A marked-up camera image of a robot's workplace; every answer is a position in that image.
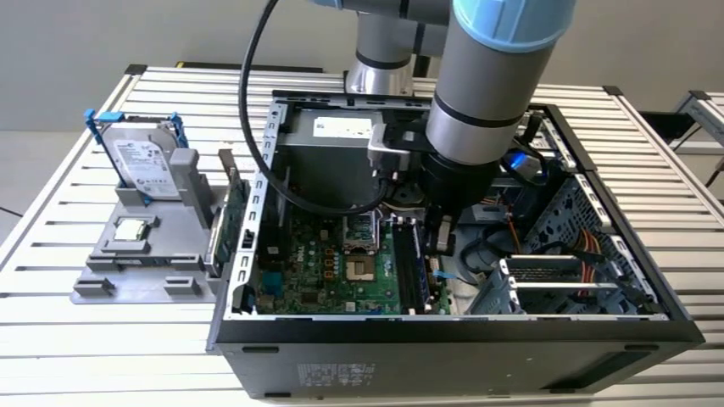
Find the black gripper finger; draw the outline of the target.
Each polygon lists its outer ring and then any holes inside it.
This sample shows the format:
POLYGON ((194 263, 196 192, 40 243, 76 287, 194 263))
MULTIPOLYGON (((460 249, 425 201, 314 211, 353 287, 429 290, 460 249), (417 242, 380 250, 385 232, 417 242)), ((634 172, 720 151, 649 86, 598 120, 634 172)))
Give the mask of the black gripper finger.
POLYGON ((454 219, 437 205, 430 205, 424 216, 424 251, 426 254, 452 255, 456 237, 454 219))

